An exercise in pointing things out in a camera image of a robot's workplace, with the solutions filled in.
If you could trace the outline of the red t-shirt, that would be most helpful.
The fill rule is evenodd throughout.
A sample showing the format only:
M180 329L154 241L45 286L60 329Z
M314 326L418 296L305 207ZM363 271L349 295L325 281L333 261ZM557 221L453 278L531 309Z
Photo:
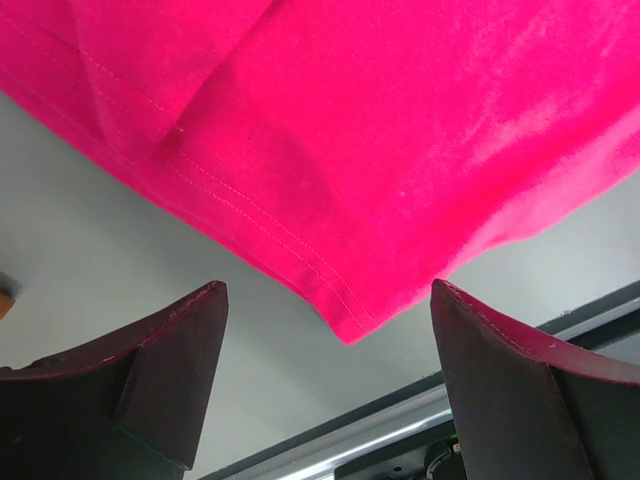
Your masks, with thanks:
M5 1L1 87L352 344L639 166L635 1Z

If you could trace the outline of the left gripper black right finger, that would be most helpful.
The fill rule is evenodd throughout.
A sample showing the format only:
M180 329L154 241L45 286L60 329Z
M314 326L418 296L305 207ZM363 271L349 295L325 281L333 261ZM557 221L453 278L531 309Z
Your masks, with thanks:
M636 479L639 368L494 310L443 280L431 318L470 479Z

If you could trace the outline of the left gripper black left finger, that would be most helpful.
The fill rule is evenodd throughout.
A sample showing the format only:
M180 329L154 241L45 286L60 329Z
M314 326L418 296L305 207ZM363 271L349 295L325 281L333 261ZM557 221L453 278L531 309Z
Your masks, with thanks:
M75 348L1 370L5 479L181 479L228 317L213 281Z

